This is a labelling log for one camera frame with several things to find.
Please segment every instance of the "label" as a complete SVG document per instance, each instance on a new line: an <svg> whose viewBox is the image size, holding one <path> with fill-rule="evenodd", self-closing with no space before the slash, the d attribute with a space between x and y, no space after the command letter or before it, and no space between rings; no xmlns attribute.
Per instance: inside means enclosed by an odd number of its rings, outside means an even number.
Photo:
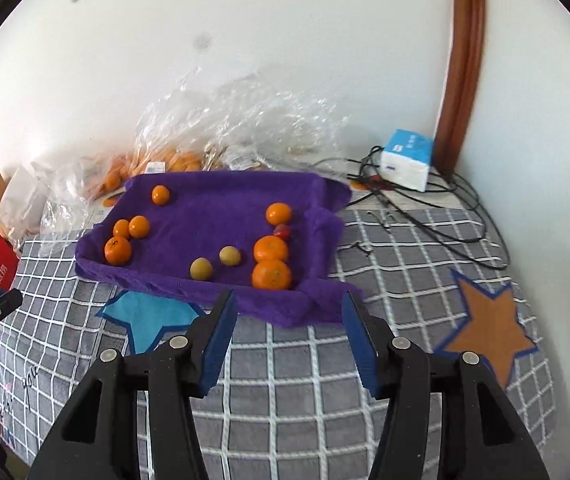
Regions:
<svg viewBox="0 0 570 480"><path fill-rule="evenodd" d="M260 162L251 153L234 148L229 148L223 155L222 160L232 171L251 170L260 166Z"/></svg>
<svg viewBox="0 0 570 480"><path fill-rule="evenodd" d="M164 162L148 162L145 168L145 173L164 173L165 165Z"/></svg>

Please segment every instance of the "purple cloth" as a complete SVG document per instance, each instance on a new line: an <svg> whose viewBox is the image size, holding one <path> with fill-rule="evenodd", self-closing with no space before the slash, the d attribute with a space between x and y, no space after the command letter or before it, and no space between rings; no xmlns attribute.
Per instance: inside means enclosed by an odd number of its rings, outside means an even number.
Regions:
<svg viewBox="0 0 570 480"><path fill-rule="evenodd" d="M167 186L165 206L152 203L154 186ZM76 245L79 276L114 283L129 290L167 296L203 306L213 304L224 288L238 297L239 311L283 327L340 323L340 300L355 287L327 279L340 241L343 222L334 214L350 200L340 182L313 173L270 171L195 171L142 174L127 183L127 192L101 224ZM265 220L271 203L293 211L287 241L292 270L291 290L252 287L253 248L273 227ZM131 240L132 258L121 267L106 263L103 247L121 218L147 217L147 238ZM234 246L242 263L226 267L218 252ZM199 257L214 266L210 282L190 278Z"/></svg>

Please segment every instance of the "bed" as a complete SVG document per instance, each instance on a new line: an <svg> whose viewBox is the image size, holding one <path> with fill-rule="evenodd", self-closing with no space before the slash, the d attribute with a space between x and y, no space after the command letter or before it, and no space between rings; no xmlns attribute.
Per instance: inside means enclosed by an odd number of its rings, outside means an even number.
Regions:
<svg viewBox="0 0 570 480"><path fill-rule="evenodd" d="M459 237L479 224L455 206L412 214ZM339 213L345 229L331 278L362 290L370 313L397 335L431 352L466 317L451 270L497 290L508 272L486 270L424 236L414 225L363 202ZM23 306L0 326L3 439L31 463L56 415L100 352L127 354L126 331L95 314L116 286L78 278L75 240L59 257L37 257L38 237L24 247L14 286ZM491 239L459 250L499 262ZM554 383L536 316L513 284L518 319L539 351L517 358L506 391L540 453L556 423ZM436 478L440 396L432 394L424 478ZM218 384L193 413L207 471L215 479L354 480L368 475L386 401L360 384L342 327L284 330L240 317ZM138 397L138 452L143 479L153 476L146 395Z"/></svg>

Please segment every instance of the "blue and white tissue box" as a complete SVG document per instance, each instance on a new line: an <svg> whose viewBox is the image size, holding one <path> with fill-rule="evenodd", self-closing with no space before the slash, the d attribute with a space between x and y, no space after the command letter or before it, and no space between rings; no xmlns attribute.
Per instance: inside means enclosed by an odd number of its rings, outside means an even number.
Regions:
<svg viewBox="0 0 570 480"><path fill-rule="evenodd" d="M433 145L429 137L396 130L380 155L380 175L409 189L425 191Z"/></svg>

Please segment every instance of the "clear plastic wrap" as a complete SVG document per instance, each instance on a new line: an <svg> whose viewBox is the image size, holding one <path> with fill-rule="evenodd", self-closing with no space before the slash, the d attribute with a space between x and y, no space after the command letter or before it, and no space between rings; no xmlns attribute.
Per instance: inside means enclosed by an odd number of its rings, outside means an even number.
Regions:
<svg viewBox="0 0 570 480"><path fill-rule="evenodd" d="M21 240L40 231L40 219L49 189L46 181L19 166L2 194L0 222L8 228L8 237L14 250Z"/></svg>
<svg viewBox="0 0 570 480"><path fill-rule="evenodd" d="M335 178L345 173L338 132L346 118L333 105L277 91L257 75L211 92L189 90L193 77L148 107L127 153L77 158L57 168L40 223L47 242L38 256L62 251L69 232L91 227L92 202L140 173L279 170Z"/></svg>
<svg viewBox="0 0 570 480"><path fill-rule="evenodd" d="M52 175L49 195L40 220L41 244L38 256L45 258L59 254L70 243L71 231L87 227L92 202L108 186L117 189L121 180L113 180L114 162L106 156L76 158L60 166Z"/></svg>
<svg viewBox="0 0 570 480"><path fill-rule="evenodd" d="M346 118L319 98L279 91L258 75L212 92L187 79L140 119L130 174L150 162L166 171L281 170L344 173L338 132Z"/></svg>

